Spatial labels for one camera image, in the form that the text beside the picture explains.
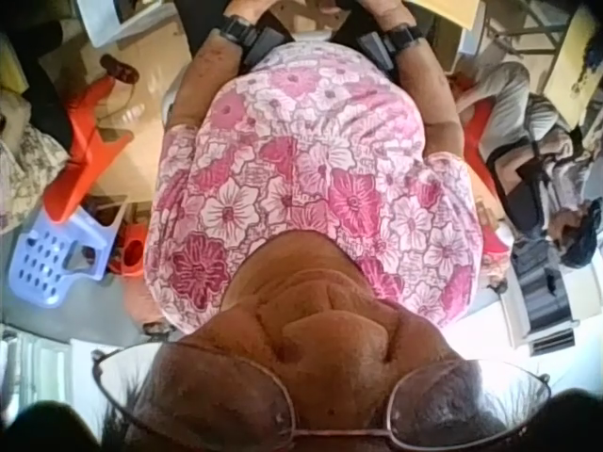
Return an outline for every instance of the eyeglasses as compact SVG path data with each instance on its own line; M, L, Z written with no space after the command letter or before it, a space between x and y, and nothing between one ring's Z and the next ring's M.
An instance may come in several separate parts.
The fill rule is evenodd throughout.
M271 371L184 344L144 344L93 357L92 375L134 426L190 449L272 451L301 437L381 437L404 450L489 444L521 430L548 401L545 378L507 363L434 363L403 377L383 427L310 430ZM132 387L139 387L136 403Z

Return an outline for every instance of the glasses frame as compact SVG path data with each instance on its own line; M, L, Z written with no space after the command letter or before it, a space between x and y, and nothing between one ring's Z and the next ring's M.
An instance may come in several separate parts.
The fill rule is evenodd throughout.
M286 399L287 405L289 407L289 416L291 418L291 431L290 431L288 438L285 441L283 441L282 444L271 445L270 451L276 451L276 450L280 450L284 447L288 447L288 446L292 445L297 438L304 438L304 437L306 437L306 438L307 437L315 437L315 438L319 438L319 437L322 437L322 438L325 438L325 437L329 437L329 438L384 438L384 439L388 439L390 441L390 443L393 444L399 450L409 451L409 452L448 452L448 451L453 451L453 450L469 450L469 449L474 449L476 447L484 447L488 444L503 442L505 440L512 438L515 433L519 433L519 434L523 433L523 431L528 426L528 424L533 419L533 417L536 415L536 413L542 409L542 407L541 407L539 410L534 411L534 413L531 416L529 416L524 422L522 422L520 425L518 425L514 428L503 431L503 432L499 433L498 435L495 435L495 436L492 436L489 438L485 438L483 440L477 440L472 443L460 444L460 445L454 445L454 446L439 446L439 447L421 447L421 446L406 444L403 441L400 441L398 438L396 438L396 435L393 432L392 423L391 423L393 405L394 405L395 395L396 395L398 388L407 379L412 377L416 372L419 372L425 368L425 367L419 367L418 369L415 369L413 372L402 377L396 383L394 388L392 389L392 391L388 397L388 401L387 401L387 409L385 410L385 418L383 420L383 424L384 424L383 428L360 428L360 429L350 429L350 430L334 430L334 429L313 430L313 429L298 428L297 427L297 422L298 422L297 415L295 413L295 406L293 404L293 400L291 399L291 395L289 394L289 392L287 391L285 385L281 382L281 380L273 372L271 372L269 369L267 369L263 365L255 363L254 361L249 360L247 358L230 355L221 350L215 350L215 349L204 348L204 347L195 347L191 344L181 344L181 343L174 343L174 342L169 342L169 343L164 343L164 344L170 345L170 346L177 346L177 347L187 347L190 349L200 350L205 353L211 353L211 354L218 355L218 356L224 356L229 359L239 361L240 363L245 363L247 365L250 365L251 367L257 369L258 371L260 371L261 373L267 375L268 377L270 377L272 379L272 381L281 389L281 391ZM99 388L99 390L101 391L103 396L105 396L105 398L111 403L111 405L128 422L130 422L137 428L140 428L140 429L146 431L147 433L149 433L151 435L158 435L180 447L183 446L183 447L190 448L189 446L181 444L181 443L177 442L176 440L174 440L173 438L170 438L167 435L158 433L153 428L147 426L144 422L139 421L136 418L136 416L134 416L126 408L124 408L120 404L120 402L118 402L105 389L105 387L103 386L103 384L101 382L101 377L103 376L103 369L101 368L101 364L103 362L118 355L119 353L122 353L123 351L129 350L131 348L144 347L144 346L148 346L148 345L149 344L138 344L138 345L131 346L131 347L120 348L120 349L115 350L108 354L105 354L102 352L98 352L98 354L93 354L93 356L92 356L92 360L93 360L92 377L94 379L94 382L96 383L96 386ZM466 360L466 362L500 363L500 362L495 362L492 360ZM548 402L548 400L551 398L551 390L550 390L550 386L548 385L548 381L547 381L548 376L547 375L538 377L535 374L531 373L530 371L522 369L521 367L516 366L514 364L510 364L510 363L505 363L505 364L507 364L511 367L514 367L514 368L520 370L521 372L524 372L524 373L532 376L534 379L541 381L543 383L543 390L546 391L546 402L543 404L543 406Z

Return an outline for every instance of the hand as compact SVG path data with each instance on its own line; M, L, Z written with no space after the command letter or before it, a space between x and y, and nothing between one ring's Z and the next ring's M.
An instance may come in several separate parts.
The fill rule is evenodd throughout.
M226 10L225 16L240 16L243 19L257 24L257 21L266 13L278 0L232 0Z
M401 0L357 0L370 12L383 31L389 31L395 26L405 23L416 25L415 16L405 7Z

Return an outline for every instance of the pink floral shirt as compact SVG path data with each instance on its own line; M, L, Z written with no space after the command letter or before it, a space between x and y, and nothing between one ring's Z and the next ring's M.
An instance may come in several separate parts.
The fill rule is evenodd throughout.
M362 55L310 42L272 51L222 88L200 129L165 135L145 256L165 316L195 331L254 250L311 230L377 297L449 323L475 292L481 228L465 163L423 159L424 146L413 100Z

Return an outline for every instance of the blue plastic stool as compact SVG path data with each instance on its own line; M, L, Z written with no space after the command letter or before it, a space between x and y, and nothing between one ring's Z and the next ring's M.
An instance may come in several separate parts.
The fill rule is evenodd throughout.
M102 226L79 206L67 222L56 224L42 207L29 232L19 235L8 270L8 286L30 303L56 308L76 281L102 280L124 212L125 204L113 224ZM94 250L94 263L86 269L68 269L79 247Z

